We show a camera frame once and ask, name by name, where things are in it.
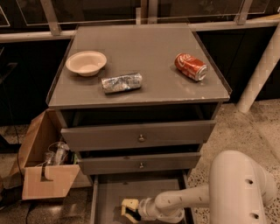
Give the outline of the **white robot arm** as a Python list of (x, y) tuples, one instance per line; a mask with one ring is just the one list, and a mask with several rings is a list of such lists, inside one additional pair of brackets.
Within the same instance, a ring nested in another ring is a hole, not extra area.
[(124, 199), (121, 215), (133, 223), (179, 223), (187, 207), (207, 207), (210, 224), (267, 224), (264, 208), (276, 196), (272, 174), (251, 157), (225, 150), (214, 158), (206, 185), (161, 192), (154, 198)]

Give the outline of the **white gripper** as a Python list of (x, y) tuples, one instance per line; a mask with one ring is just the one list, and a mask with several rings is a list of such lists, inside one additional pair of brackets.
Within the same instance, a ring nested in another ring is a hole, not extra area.
[(122, 201), (121, 215), (126, 217), (132, 223), (138, 223), (138, 214), (142, 221), (154, 221), (154, 218), (148, 214), (148, 205), (152, 198), (142, 199), (124, 199)]

